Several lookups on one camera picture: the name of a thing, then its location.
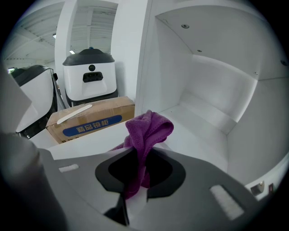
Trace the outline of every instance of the black opening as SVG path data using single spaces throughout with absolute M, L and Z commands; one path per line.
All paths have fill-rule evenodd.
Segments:
M 57 80 L 58 80 L 57 74 L 56 74 L 56 73 L 53 73 L 53 76 L 54 76 L 55 81 L 57 81 Z
M 83 82 L 85 83 L 100 81 L 102 79 L 103 74 L 101 72 L 90 72 L 83 75 Z
M 99 164 L 95 176 L 107 191 L 123 194 L 138 173 L 137 151 L 122 152 Z M 184 182 L 186 171 L 177 161 L 152 149 L 146 159 L 150 188 L 148 199 L 173 194 Z
M 126 188 L 129 182 L 137 177 L 138 166 L 137 152 L 134 151 L 113 162 L 108 167 L 108 172 L 122 182 Z

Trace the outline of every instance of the blue label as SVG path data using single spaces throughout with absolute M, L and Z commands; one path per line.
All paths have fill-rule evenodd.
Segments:
M 72 128 L 64 129 L 62 132 L 65 136 L 74 136 L 79 135 L 82 133 L 90 132 L 96 129 L 104 128 L 109 125 L 117 124 L 121 122 L 122 116 L 121 115 L 115 115 L 109 118 L 105 118 L 102 120 L 93 121 L 90 123 L 86 123 L 83 125 L 78 125 Z

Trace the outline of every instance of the white plastic surface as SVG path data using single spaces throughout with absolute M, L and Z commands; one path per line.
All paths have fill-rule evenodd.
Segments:
M 94 72 L 101 72 L 103 79 L 94 82 L 83 82 L 83 74 L 91 72 L 89 66 L 94 65 Z M 69 99 L 74 101 L 89 99 L 115 92 L 117 89 L 114 62 L 63 66 L 65 90 Z
M 216 4 L 177 9 L 158 18 L 193 54 L 220 60 L 256 79 L 286 75 L 287 67 L 280 60 L 287 59 L 277 37 L 269 23 L 254 14 Z M 190 27 L 183 29 L 184 23 Z
M 54 70 L 58 76 L 59 90 L 63 98 L 63 102 L 66 108 L 69 108 L 69 104 L 65 97 L 65 80 L 64 80 L 64 69 L 62 63 L 65 61 L 67 56 L 70 55 L 70 39 L 72 26 L 78 7 L 77 0 L 65 1 L 61 10 L 61 14 L 57 24 L 56 30 L 56 40 L 54 48 L 54 60 L 55 68 Z
M 187 91 L 183 92 L 179 105 L 211 123 L 224 134 L 228 134 L 236 125 L 236 121 L 230 116 Z
M 43 117 L 51 108 L 53 100 L 53 82 L 50 70 L 46 70 L 30 80 L 21 90 L 32 101 L 32 104 L 23 115 L 16 132 L 21 132 L 29 125 Z
M 7 67 L 0 62 L 0 132 L 15 133 L 23 114 L 31 105 L 31 100 L 20 89 Z
M 191 76 L 192 53 L 181 39 L 160 20 L 153 18 L 153 37 L 146 45 L 140 93 L 136 115 L 148 109 L 160 112 L 179 103 Z
M 255 79 L 231 65 L 193 55 L 185 89 L 238 122 L 256 84 Z
M 228 173 L 246 185 L 289 151 L 289 78 L 259 81 L 240 121 L 228 134 Z
M 128 136 L 128 131 L 125 122 L 122 122 L 48 150 L 55 160 L 91 156 L 108 152 L 123 143 L 126 136 Z
M 41 132 L 30 138 L 37 148 L 48 149 L 50 147 L 58 145 L 58 142 L 53 138 L 47 129 L 43 129 Z
M 112 31 L 111 54 L 115 60 L 117 90 L 120 96 L 135 101 L 137 74 L 140 69 L 143 25 L 148 0 L 121 0 Z
M 164 142 L 172 151 L 208 161 L 227 172 L 227 137 L 206 120 L 182 106 L 160 112 L 174 124 Z

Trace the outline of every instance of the purple towel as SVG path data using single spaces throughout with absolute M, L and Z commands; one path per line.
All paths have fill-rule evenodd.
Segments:
M 138 175 L 125 191 L 128 199 L 139 191 L 140 186 L 149 188 L 149 173 L 145 169 L 146 157 L 156 143 L 165 141 L 172 133 L 173 124 L 167 118 L 148 110 L 145 114 L 127 121 L 126 128 L 130 135 L 113 150 L 132 146 L 137 150 Z

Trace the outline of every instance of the warehouse ceiling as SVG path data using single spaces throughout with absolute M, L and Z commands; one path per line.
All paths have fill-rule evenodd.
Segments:
M 2 59 L 6 66 L 26 67 L 54 61 L 55 38 L 63 2 L 41 8 L 21 20 L 8 38 Z M 79 5 L 72 27 L 70 49 L 90 46 L 109 53 L 116 9 Z

